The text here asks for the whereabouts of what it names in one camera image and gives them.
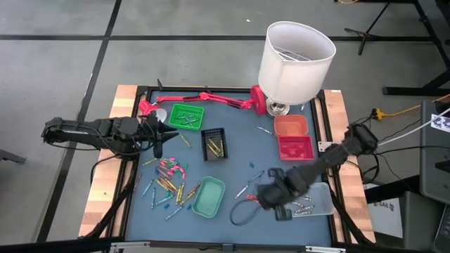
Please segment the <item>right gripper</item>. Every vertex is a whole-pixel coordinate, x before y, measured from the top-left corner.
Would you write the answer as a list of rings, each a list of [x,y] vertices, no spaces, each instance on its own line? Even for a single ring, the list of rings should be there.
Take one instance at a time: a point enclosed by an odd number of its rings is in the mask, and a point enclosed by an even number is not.
[[[291,221],[292,210],[285,205],[293,200],[291,187],[288,185],[288,177],[281,168],[270,168],[269,178],[272,183],[257,186],[257,198],[259,205],[264,210],[274,210],[276,221]]]

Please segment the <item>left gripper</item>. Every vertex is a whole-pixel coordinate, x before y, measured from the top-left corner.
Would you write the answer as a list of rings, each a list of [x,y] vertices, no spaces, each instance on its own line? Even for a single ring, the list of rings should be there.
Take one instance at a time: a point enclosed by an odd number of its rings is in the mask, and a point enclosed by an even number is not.
[[[153,154],[155,158],[162,157],[162,145],[163,143],[178,136],[179,133],[174,127],[168,126],[152,114],[141,115],[141,124],[145,132],[149,135],[148,141],[153,145]]]

